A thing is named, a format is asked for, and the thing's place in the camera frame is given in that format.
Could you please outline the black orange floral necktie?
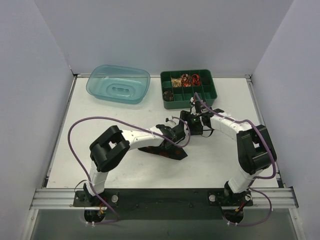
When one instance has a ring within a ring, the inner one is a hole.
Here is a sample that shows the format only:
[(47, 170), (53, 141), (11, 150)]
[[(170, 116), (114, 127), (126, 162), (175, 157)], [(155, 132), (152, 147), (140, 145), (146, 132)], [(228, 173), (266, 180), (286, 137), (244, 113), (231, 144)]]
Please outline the black orange floral necktie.
[(180, 161), (188, 156), (183, 148), (174, 145), (170, 146), (169, 148), (162, 146), (147, 146), (141, 147), (138, 150), (177, 161)]

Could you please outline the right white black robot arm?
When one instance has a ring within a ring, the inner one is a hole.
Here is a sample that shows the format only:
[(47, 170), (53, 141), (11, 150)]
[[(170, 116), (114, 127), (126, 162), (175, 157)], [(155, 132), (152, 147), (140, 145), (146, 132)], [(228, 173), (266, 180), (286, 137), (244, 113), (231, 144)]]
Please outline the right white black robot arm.
[(180, 118), (187, 123), (192, 136), (202, 135), (204, 127), (207, 127), (210, 135), (219, 131), (236, 142), (239, 168), (224, 185), (225, 202), (244, 199), (253, 182), (263, 178), (259, 176), (262, 171), (270, 166), (276, 168), (277, 155), (264, 125), (255, 126), (249, 120), (236, 120), (223, 110), (213, 110), (198, 100), (191, 104), (190, 110), (182, 110)]

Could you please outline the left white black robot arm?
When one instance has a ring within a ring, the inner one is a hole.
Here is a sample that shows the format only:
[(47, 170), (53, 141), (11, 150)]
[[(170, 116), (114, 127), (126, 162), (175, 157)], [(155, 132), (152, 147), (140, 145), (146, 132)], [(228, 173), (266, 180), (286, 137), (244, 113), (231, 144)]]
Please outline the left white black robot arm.
[(188, 155), (177, 144), (186, 137), (183, 123), (174, 127), (157, 124), (147, 132), (120, 130), (109, 127), (90, 146), (90, 181), (83, 186), (89, 199), (105, 190), (108, 173), (116, 168), (126, 153), (138, 149), (142, 152), (180, 161)]

